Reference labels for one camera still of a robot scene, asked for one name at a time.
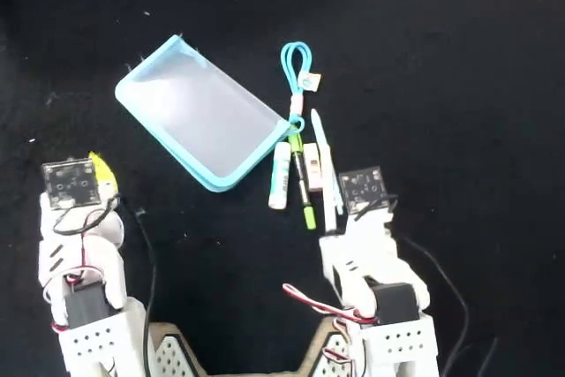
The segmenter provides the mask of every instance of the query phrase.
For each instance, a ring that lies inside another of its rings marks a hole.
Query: circuit board
[[[101,203],[91,159],[44,163],[42,168],[51,209]]]
[[[368,205],[387,196],[380,167],[342,172],[339,175],[339,183],[350,215],[358,214]],[[388,200],[382,201],[382,207],[388,205]]]

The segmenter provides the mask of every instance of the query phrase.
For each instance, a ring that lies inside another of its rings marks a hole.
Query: robotic hand
[[[349,211],[346,231],[320,239],[324,276],[343,309],[312,301],[292,286],[283,288],[314,310],[341,316],[334,328],[347,354],[325,349],[355,377],[438,377],[438,347],[426,284],[398,258],[386,224],[393,213],[380,169],[340,175]]]
[[[73,377],[144,377],[145,309],[127,297],[116,180],[93,154],[45,164],[43,174],[39,281],[66,369]],[[160,375],[148,344],[151,374]]]

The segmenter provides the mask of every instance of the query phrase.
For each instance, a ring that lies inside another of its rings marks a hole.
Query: black fabric surface
[[[280,48],[307,42],[323,78],[306,103],[337,170],[382,167],[401,199],[395,231],[436,255],[470,304],[477,346],[453,375],[476,375],[492,335],[486,375],[563,373],[564,1],[0,0],[3,375],[63,373],[36,279],[40,166],[88,150],[147,211],[154,320],[176,323],[210,373],[299,365],[320,317],[283,282],[335,301],[296,186],[286,212],[267,207],[270,159],[208,192],[115,100],[125,64],[174,33],[282,115]],[[129,292],[146,302],[146,252],[126,226]],[[423,255],[401,255],[428,284],[442,363],[460,308]]]

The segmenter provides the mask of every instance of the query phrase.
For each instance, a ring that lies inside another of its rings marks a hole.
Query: green highlighter
[[[304,208],[304,218],[306,221],[306,228],[309,230],[316,230],[316,217],[314,216],[314,208],[310,203],[308,196],[308,185],[306,183],[306,168],[304,164],[304,149],[302,147],[302,138],[300,134],[292,134],[289,136],[290,151],[294,159],[294,165],[298,173],[298,189],[300,191],[300,198],[302,199],[302,207]]]

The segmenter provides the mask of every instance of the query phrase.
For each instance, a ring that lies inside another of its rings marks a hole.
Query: white glue stick
[[[289,190],[290,143],[279,141],[275,146],[273,174],[271,175],[271,193],[268,205],[273,209],[285,209]]]

